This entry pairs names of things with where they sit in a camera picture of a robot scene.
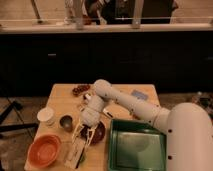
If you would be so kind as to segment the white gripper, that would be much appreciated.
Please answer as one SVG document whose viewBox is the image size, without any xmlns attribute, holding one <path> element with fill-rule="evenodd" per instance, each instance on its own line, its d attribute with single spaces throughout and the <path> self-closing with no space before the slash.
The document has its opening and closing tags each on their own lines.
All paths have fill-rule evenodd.
<svg viewBox="0 0 213 171">
<path fill-rule="evenodd" d="M 98 126 L 97 124 L 100 121 L 100 113 L 103 111 L 104 107 L 105 107 L 105 102 L 101 97 L 95 95 L 91 98 L 87 106 L 80 113 L 81 121 L 77 123 L 74 129 L 71 142 L 74 142 L 75 139 L 79 136 L 80 132 L 84 128 L 83 124 L 85 124 L 91 127 L 87 131 L 87 140 L 85 144 L 85 149 L 87 149 L 90 146 L 93 136 L 95 135 L 96 128 Z"/>
</svg>

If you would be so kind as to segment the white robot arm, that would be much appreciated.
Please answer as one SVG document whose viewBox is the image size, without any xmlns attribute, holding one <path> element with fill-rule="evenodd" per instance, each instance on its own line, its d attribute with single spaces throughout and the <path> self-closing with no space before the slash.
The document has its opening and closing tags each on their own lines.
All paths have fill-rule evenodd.
<svg viewBox="0 0 213 171">
<path fill-rule="evenodd" d="M 80 112 L 75 140 L 85 125 L 95 129 L 110 100 L 129 110 L 167 138 L 166 171 L 213 171 L 213 124 L 200 106 L 185 102 L 171 110 L 126 94 L 104 79 L 93 84 L 95 94 Z"/>
</svg>

